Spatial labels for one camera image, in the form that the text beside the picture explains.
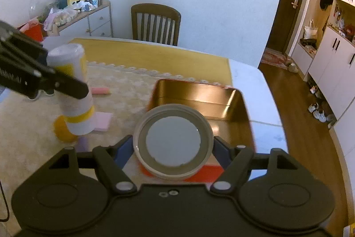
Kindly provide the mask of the yellow beige table mat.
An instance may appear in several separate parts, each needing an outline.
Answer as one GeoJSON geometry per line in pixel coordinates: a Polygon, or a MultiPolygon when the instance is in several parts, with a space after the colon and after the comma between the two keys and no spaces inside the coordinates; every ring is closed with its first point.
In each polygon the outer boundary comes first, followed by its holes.
{"type": "MultiPolygon", "coordinates": [[[[134,57],[124,64],[122,53],[107,49],[87,57],[90,86],[107,87],[111,91],[93,96],[95,110],[113,114],[107,132],[93,131],[86,135],[89,150],[98,145],[113,145],[133,133],[158,79],[231,85],[228,59],[173,48],[169,51],[169,56],[143,66],[134,64],[134,57]]],[[[2,92],[1,184],[8,200],[22,182],[67,147],[53,131],[53,123],[61,115],[55,96],[41,93],[36,100],[29,100],[9,89],[2,92]]]]}

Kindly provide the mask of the red patterned doormat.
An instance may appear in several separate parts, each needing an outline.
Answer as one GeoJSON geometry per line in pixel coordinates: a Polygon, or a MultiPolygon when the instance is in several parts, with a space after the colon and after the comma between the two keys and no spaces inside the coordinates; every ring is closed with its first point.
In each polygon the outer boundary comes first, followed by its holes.
{"type": "Polygon", "coordinates": [[[288,67],[285,65],[287,57],[275,50],[265,48],[260,63],[269,64],[274,67],[287,70],[288,67]]]}

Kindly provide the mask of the brown wooden chair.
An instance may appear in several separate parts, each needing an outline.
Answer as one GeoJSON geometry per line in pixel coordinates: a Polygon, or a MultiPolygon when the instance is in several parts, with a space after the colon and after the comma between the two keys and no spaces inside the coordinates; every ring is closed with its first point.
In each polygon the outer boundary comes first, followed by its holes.
{"type": "Polygon", "coordinates": [[[134,40],[177,46],[181,13],[162,4],[135,4],[131,7],[134,40]]]}

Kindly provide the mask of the pink sticky note pad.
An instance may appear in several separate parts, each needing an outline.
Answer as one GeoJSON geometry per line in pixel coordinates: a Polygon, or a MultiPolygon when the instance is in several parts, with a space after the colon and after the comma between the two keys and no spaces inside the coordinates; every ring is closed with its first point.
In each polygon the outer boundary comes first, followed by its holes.
{"type": "Polygon", "coordinates": [[[95,112],[95,128],[97,132],[107,132],[110,128],[113,114],[110,112],[95,112]]]}

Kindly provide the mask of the round tin lid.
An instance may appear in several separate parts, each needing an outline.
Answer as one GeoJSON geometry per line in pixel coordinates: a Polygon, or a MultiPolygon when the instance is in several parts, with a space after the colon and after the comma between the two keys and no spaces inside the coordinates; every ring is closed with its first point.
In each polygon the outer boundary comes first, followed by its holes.
{"type": "Polygon", "coordinates": [[[211,125],[197,110],[168,104],[146,112],[133,134],[134,152],[156,177],[184,180],[195,175],[212,155],[211,125]]]}

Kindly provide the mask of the white tote bag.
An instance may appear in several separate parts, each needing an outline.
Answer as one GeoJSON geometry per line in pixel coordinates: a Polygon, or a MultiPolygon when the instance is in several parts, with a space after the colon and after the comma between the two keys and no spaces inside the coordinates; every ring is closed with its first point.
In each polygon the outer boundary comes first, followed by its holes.
{"type": "Polygon", "coordinates": [[[303,38],[305,40],[316,40],[318,36],[318,28],[315,26],[314,20],[309,21],[308,26],[304,26],[303,38]]]}

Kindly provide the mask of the pink highlighter pen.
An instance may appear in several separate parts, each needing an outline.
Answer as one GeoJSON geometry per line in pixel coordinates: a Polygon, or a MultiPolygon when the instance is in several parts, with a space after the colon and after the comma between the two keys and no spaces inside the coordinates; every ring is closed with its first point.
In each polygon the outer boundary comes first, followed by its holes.
{"type": "Polygon", "coordinates": [[[91,93],[95,95],[107,95],[111,94],[111,91],[107,87],[91,87],[91,93]]]}

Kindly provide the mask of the red metal tin box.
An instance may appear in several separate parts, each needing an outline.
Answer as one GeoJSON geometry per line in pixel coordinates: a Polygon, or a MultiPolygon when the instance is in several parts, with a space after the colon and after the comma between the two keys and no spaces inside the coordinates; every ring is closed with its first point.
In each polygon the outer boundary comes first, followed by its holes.
{"type": "Polygon", "coordinates": [[[213,182],[241,150],[255,151],[244,96],[236,88],[161,79],[133,148],[149,176],[213,182]]]}

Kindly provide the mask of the red storage box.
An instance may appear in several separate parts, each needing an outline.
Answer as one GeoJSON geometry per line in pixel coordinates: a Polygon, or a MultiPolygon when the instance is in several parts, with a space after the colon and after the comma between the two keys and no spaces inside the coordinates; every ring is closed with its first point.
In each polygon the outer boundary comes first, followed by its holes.
{"type": "Polygon", "coordinates": [[[33,18],[23,24],[22,26],[18,27],[18,30],[24,33],[29,38],[37,42],[43,41],[43,32],[42,32],[43,25],[39,22],[38,18],[33,18]]]}

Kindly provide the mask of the orange fruit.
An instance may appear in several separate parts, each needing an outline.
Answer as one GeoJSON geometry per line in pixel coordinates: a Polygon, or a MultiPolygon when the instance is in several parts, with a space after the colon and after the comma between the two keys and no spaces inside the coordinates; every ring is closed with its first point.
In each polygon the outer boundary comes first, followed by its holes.
{"type": "Polygon", "coordinates": [[[59,141],[63,143],[75,143],[78,136],[73,135],[67,128],[64,116],[59,116],[53,123],[53,131],[59,141]]]}

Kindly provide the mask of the white yellow cylindrical bottle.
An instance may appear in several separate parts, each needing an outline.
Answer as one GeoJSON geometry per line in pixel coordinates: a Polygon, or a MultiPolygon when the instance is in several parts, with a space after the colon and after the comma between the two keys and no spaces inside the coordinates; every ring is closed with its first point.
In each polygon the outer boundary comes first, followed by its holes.
{"type": "Polygon", "coordinates": [[[78,136],[92,132],[95,107],[83,46],[77,43],[58,46],[48,53],[47,64],[56,71],[56,96],[69,132],[78,136]]]}

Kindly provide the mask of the teal yellow tissue box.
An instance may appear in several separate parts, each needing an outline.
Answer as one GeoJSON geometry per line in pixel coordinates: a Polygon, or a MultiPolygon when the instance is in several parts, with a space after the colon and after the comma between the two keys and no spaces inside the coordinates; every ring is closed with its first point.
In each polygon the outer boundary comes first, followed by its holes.
{"type": "Polygon", "coordinates": [[[74,5],[78,4],[80,1],[85,1],[85,0],[57,0],[57,7],[59,9],[64,9],[69,5],[74,5]]]}

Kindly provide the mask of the plastic bag with food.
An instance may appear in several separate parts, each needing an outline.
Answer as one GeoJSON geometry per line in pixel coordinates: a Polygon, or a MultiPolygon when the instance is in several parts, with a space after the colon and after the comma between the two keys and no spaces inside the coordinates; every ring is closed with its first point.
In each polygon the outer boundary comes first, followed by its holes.
{"type": "Polygon", "coordinates": [[[66,23],[71,22],[78,15],[78,11],[66,7],[64,9],[51,8],[49,14],[43,24],[45,31],[53,30],[53,26],[61,27],[66,23]]]}

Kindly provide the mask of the white wall cabinet unit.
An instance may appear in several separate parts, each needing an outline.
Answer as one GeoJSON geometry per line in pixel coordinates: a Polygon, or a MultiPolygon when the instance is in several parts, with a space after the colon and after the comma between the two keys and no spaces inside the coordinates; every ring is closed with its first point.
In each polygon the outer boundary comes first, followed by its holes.
{"type": "Polygon", "coordinates": [[[326,11],[309,0],[308,16],[318,28],[315,49],[298,41],[292,52],[300,76],[312,80],[337,120],[354,101],[354,0],[333,0],[326,11]]]}

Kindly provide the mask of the white drawer sideboard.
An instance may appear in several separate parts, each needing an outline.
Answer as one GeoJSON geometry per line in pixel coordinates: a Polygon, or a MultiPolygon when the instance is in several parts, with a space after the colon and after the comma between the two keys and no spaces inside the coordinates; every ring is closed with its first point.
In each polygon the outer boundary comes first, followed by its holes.
{"type": "Polygon", "coordinates": [[[79,13],[71,22],[47,32],[48,37],[113,37],[111,3],[102,0],[102,4],[93,11],[79,13]]]}

